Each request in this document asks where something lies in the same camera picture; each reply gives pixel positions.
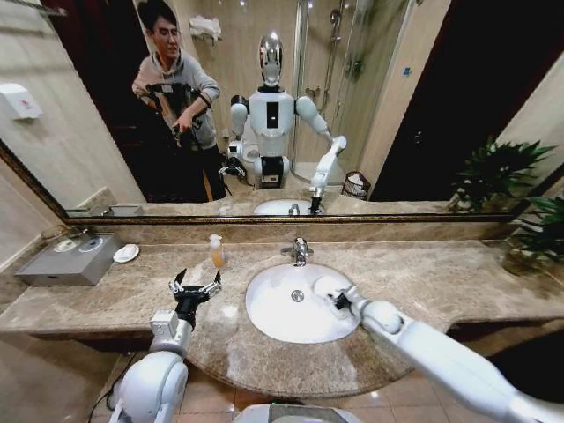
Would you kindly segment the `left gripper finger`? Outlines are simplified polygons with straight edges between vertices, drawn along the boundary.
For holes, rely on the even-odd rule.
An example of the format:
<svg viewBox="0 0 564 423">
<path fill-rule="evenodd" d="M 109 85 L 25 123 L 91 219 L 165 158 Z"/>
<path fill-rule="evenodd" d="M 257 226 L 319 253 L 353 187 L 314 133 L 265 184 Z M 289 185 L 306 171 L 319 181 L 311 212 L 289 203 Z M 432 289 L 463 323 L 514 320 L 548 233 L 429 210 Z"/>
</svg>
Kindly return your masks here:
<svg viewBox="0 0 564 423">
<path fill-rule="evenodd" d="M 173 294 L 181 294 L 184 293 L 184 288 L 182 286 L 182 281 L 184 279 L 184 276 L 186 274 L 187 269 L 184 268 L 182 271 L 180 271 L 175 277 L 174 279 L 168 284 L 168 287 L 170 289 L 170 291 Z"/>
<path fill-rule="evenodd" d="M 220 269 L 217 269 L 214 280 L 211 283 L 203 286 L 200 289 L 200 292 L 207 295 L 208 297 L 213 297 L 217 293 L 219 293 L 221 289 L 222 289 L 221 273 L 220 273 Z"/>
</svg>

